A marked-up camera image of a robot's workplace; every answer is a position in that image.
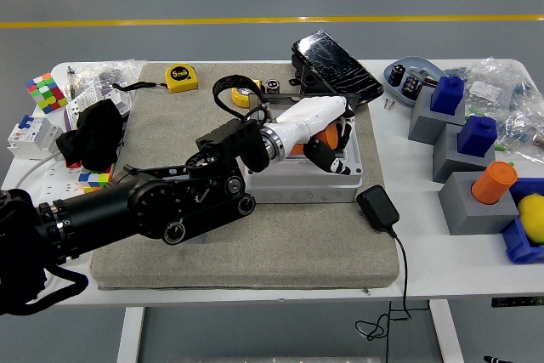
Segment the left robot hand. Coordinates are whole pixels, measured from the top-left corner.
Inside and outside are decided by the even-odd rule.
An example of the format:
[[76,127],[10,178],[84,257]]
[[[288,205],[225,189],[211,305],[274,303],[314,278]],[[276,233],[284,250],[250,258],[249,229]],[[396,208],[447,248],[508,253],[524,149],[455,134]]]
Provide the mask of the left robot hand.
[[332,148],[317,139],[317,134],[334,123],[348,109],[342,96],[303,98],[281,113],[275,122],[261,128],[265,149],[271,163],[285,160],[295,145],[303,145],[303,154],[319,169],[342,175],[351,170],[335,155]]

